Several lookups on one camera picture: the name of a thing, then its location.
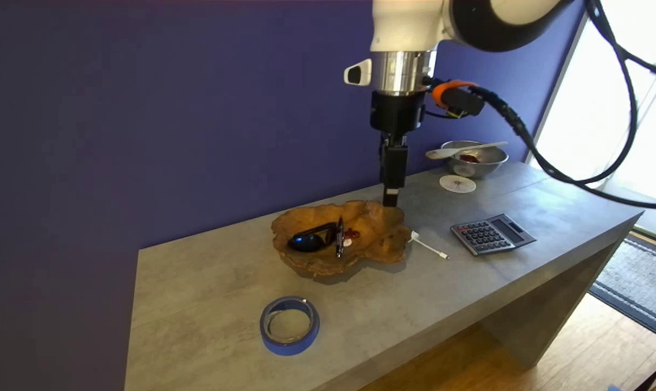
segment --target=purple wall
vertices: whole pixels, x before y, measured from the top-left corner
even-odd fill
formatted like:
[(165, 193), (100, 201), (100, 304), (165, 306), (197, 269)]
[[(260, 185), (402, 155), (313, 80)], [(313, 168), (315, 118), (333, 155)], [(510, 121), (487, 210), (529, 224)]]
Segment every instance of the purple wall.
[[(535, 126), (575, 20), (443, 46), (439, 77)], [(370, 91), (341, 86), (370, 38), (370, 3), (0, 7), (0, 391), (121, 389), (141, 246), (374, 185)], [(430, 119), (411, 169), (457, 137), (510, 132)]]

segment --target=wooden bowl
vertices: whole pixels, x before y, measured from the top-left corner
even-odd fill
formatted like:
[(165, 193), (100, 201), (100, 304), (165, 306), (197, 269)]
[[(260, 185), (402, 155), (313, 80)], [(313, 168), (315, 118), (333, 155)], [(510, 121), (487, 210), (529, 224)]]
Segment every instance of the wooden bowl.
[[(345, 231), (357, 232), (343, 257), (336, 257), (334, 246), (318, 252), (298, 252), (288, 246), (293, 235), (339, 219)], [(301, 277), (320, 283), (345, 280), (365, 263), (401, 268), (411, 242), (411, 231), (407, 229), (401, 209), (359, 201), (291, 209), (272, 222), (272, 231), (275, 247), (280, 252), (282, 260)]]

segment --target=calculator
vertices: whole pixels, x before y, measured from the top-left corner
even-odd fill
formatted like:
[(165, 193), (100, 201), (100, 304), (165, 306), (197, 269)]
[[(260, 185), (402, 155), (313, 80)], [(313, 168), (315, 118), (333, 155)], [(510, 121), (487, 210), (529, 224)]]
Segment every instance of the calculator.
[(482, 222), (454, 224), (452, 232), (477, 257), (509, 252), (535, 242), (535, 237), (521, 231), (521, 226), (505, 213)]

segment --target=black cable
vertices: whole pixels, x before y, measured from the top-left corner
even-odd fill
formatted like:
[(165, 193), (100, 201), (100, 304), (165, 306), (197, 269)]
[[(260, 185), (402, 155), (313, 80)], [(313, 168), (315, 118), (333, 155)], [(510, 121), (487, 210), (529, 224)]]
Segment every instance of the black cable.
[(480, 96), (487, 105), (492, 105), (507, 121), (509, 126), (517, 132), (517, 137), (527, 144), (529, 153), (537, 158), (537, 163), (541, 166), (541, 169), (561, 180), (561, 182), (569, 182), (569, 185), (575, 185), (590, 193), (595, 193), (599, 199), (606, 199), (606, 201), (613, 201), (613, 203), (621, 203), (621, 204), (630, 204), (630, 206), (641, 206), (641, 209), (656, 209), (656, 203), (641, 203), (641, 201), (630, 201), (630, 199), (619, 199), (619, 195), (613, 195), (613, 193), (604, 193), (604, 192), (597, 192), (597, 190), (592, 190), (590, 185), (592, 182), (597, 182), (597, 180), (604, 180), (608, 177), (613, 177), (621, 163), (629, 158), (633, 145), (634, 145), (634, 139), (637, 139), (637, 128), (639, 128), (639, 105), (637, 105), (637, 93), (634, 93), (634, 86), (633, 86), (633, 75), (629, 70), (629, 62), (634, 62), (639, 63), (641, 67), (650, 70), (651, 75), (656, 75), (656, 65), (639, 60), (637, 55), (633, 55), (630, 50), (621, 49), (614, 39), (614, 33), (611, 29), (611, 21), (604, 13), (604, 7), (599, 0), (584, 0), (584, 11), (587, 11), (587, 18), (593, 21), (593, 26), (597, 29), (597, 33), (606, 39), (606, 44), (611, 46), (618, 63), (619, 63), (619, 70), (623, 75), (623, 83), (626, 83), (626, 90), (629, 90), (629, 101), (630, 101), (630, 124), (629, 124), (629, 137), (626, 137), (626, 144), (621, 149), (621, 153), (618, 155), (618, 158), (599, 174), (592, 177), (592, 178), (582, 178), (582, 180), (575, 180), (571, 177), (567, 177), (566, 172), (561, 172), (558, 168), (554, 168), (535, 145), (535, 139), (533, 134), (529, 132), (527, 124), (521, 121), (521, 118), (499, 98), (496, 96), (494, 91), (487, 91), (482, 87), (469, 87), (469, 91), (474, 91), (477, 96)]
[(611, 50), (618, 60), (619, 71), (623, 77), (623, 83), (629, 87), (629, 101), (630, 101), (630, 121), (629, 121), (626, 144), (619, 151), (618, 158), (604, 172), (599, 172), (592, 178), (578, 180), (578, 182), (590, 185), (590, 182), (597, 182), (597, 180), (604, 180), (604, 178), (613, 177), (623, 166), (623, 162), (629, 158), (629, 155), (634, 145), (634, 139), (637, 139), (639, 105), (637, 105), (637, 93), (634, 93), (634, 86), (633, 86), (633, 75), (629, 70), (629, 60), (626, 60), (621, 46), (614, 41), (614, 36), (613, 36), (613, 29), (611, 29), (611, 21), (604, 13), (601, 3), (599, 0), (584, 0), (584, 11), (587, 11), (590, 20), (593, 21), (593, 26), (599, 31), (599, 36), (608, 41), (608, 46), (611, 46)]
[(492, 105), (505, 119), (507, 124), (517, 132), (517, 137), (527, 144), (527, 149), (530, 151), (530, 155), (538, 162), (541, 169), (567, 185), (580, 188), (593, 195), (613, 201), (613, 203), (621, 203), (621, 204), (630, 204), (630, 206), (639, 206), (639, 209), (656, 209), (656, 203), (641, 203), (641, 201), (630, 201), (630, 199), (619, 199), (613, 193), (604, 193), (597, 190), (592, 190), (587, 182), (582, 180), (574, 180), (571, 177), (567, 177), (566, 172), (561, 172), (558, 168), (554, 168), (535, 145), (533, 134), (529, 132), (527, 124), (521, 121), (521, 118), (494, 91), (482, 90), (482, 87), (469, 87), (477, 96), (480, 96), (487, 105)]
[(648, 63), (643, 62), (641, 56), (637, 56), (634, 53), (626, 50), (623, 46), (618, 44), (611, 26), (604, 26), (608, 25), (608, 18), (604, 13), (604, 5), (599, 0), (587, 0), (584, 3), (584, 11), (590, 16), (590, 20), (593, 21), (593, 26), (597, 29), (597, 33), (613, 46), (621, 53), (623, 60), (630, 60), (634, 62), (637, 65), (650, 70), (651, 75), (656, 75), (656, 65), (654, 63)]

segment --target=object in bowl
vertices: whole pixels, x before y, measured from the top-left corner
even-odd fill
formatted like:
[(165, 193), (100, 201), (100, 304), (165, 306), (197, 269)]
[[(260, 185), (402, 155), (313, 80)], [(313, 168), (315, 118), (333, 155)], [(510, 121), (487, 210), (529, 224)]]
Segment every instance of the object in bowl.
[(331, 222), (315, 226), (310, 231), (303, 231), (288, 242), (288, 247), (298, 252), (318, 252), (334, 244), (341, 226)]
[(492, 145), (492, 149), (461, 151), (450, 158), (447, 168), (457, 177), (485, 178), (507, 162), (509, 155), (502, 149)]

